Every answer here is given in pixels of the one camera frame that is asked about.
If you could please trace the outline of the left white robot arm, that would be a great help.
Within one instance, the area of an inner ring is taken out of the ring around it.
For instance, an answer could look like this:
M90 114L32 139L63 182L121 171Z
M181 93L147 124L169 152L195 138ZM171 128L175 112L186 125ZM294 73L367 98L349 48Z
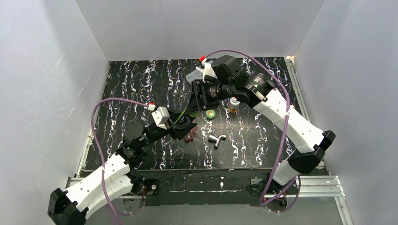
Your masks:
M170 135L183 139L197 126L170 123L162 129L155 123L145 127L132 122L125 127L123 142L116 152L94 172L65 190L50 194L47 214L56 225L83 225L87 219L109 201L127 194L135 185L142 185L143 176L137 167L147 156L145 147Z

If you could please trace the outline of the red pill organizer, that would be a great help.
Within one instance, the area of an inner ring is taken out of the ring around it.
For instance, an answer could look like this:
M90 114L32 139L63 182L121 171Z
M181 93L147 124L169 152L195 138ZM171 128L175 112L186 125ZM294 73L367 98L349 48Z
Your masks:
M196 135L197 135L196 131L190 131L189 133L187 133L186 136L184 137L185 143L193 142L193 140L195 139Z

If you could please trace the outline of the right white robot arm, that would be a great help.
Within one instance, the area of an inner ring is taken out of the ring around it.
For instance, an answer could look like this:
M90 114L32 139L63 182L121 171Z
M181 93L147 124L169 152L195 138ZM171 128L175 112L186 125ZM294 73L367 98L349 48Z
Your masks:
M185 78L192 86L192 97L182 112L169 118L175 125L185 125L193 120L194 113L216 108L227 99L244 103L265 116L281 130L283 138L295 145L294 151L278 161L264 182L257 185L262 194L277 194L297 176L310 174L336 137L303 117L290 104L289 95L277 89L270 71L248 73L233 56L224 55L214 61L202 57Z

